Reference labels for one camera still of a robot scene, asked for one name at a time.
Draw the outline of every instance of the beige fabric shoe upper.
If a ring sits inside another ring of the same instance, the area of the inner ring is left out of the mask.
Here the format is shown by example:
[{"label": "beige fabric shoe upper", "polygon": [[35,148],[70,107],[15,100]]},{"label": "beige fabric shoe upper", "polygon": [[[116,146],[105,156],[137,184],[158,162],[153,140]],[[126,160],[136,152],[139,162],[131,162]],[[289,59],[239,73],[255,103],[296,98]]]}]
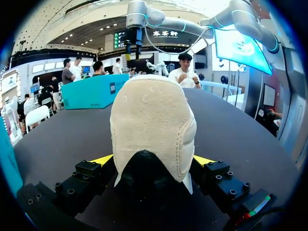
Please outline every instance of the beige fabric shoe upper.
[{"label": "beige fabric shoe upper", "polygon": [[111,109],[110,129],[115,166],[122,172],[141,150],[154,153],[178,182],[189,181],[197,125],[183,89],[166,77],[128,80]]}]

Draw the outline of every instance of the white chair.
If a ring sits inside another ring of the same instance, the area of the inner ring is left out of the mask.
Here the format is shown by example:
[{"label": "white chair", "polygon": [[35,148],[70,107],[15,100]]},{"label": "white chair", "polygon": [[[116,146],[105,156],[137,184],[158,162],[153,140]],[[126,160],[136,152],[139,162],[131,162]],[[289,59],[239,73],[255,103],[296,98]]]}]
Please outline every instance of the white chair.
[{"label": "white chair", "polygon": [[42,106],[45,105],[45,104],[48,104],[50,103],[50,108],[49,108],[49,113],[53,114],[53,111],[52,111],[52,101],[51,101],[51,98],[47,98],[45,100],[42,101]]},{"label": "white chair", "polygon": [[40,123],[42,119],[50,118],[49,109],[47,106],[43,105],[26,115],[26,130],[29,132],[28,127],[32,130],[31,125],[35,123]]}]

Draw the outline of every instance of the gray shirt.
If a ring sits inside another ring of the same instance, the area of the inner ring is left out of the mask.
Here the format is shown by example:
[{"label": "gray shirt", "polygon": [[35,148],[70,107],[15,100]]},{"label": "gray shirt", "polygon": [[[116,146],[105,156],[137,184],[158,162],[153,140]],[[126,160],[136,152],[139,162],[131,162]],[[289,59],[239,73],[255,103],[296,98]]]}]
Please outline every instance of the gray shirt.
[{"label": "gray shirt", "polygon": [[71,79],[73,73],[68,70],[68,69],[63,69],[63,72],[62,72],[62,82],[63,84],[68,84],[68,83],[72,83],[73,80]]}]

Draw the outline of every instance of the teal box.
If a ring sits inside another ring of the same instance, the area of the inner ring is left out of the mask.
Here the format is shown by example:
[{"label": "teal box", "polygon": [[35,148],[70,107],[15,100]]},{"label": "teal box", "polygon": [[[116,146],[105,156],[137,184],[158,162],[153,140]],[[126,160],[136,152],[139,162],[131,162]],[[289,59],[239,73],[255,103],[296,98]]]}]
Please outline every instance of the teal box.
[{"label": "teal box", "polygon": [[0,167],[4,177],[16,197],[17,191],[23,186],[17,162],[15,159],[14,149],[11,144],[8,132],[5,130],[4,122],[0,116]]},{"label": "teal box", "polygon": [[129,80],[129,75],[105,75],[62,85],[65,109],[106,108]]}]

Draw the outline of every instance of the digital screen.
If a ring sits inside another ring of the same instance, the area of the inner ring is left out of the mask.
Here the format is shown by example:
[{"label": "digital screen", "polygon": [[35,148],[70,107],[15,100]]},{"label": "digital screen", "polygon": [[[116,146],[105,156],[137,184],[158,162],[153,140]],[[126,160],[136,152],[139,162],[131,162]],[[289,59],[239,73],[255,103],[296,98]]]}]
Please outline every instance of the digital screen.
[{"label": "digital screen", "polygon": [[2,94],[17,86],[17,74],[4,77],[1,82]]},{"label": "digital screen", "polygon": [[90,73],[90,67],[89,66],[83,66],[83,74]]},{"label": "digital screen", "polygon": [[216,56],[216,45],[212,44],[212,70],[213,71],[229,71],[229,65],[230,65],[230,71],[240,71],[245,72],[246,66],[229,61],[226,59],[220,59]]},{"label": "digital screen", "polygon": [[120,31],[114,34],[114,46],[115,49],[124,47],[124,36],[126,31]]},{"label": "digital screen", "polygon": [[271,66],[266,61],[259,43],[238,32],[234,25],[215,30],[217,57],[251,66],[272,75]]},{"label": "digital screen", "polygon": [[35,84],[33,84],[32,87],[30,87],[31,93],[34,93],[34,92],[36,92],[38,90],[39,90],[39,83],[35,83]]},{"label": "digital screen", "polygon": [[276,90],[271,86],[264,84],[263,105],[273,107],[275,105]]}]

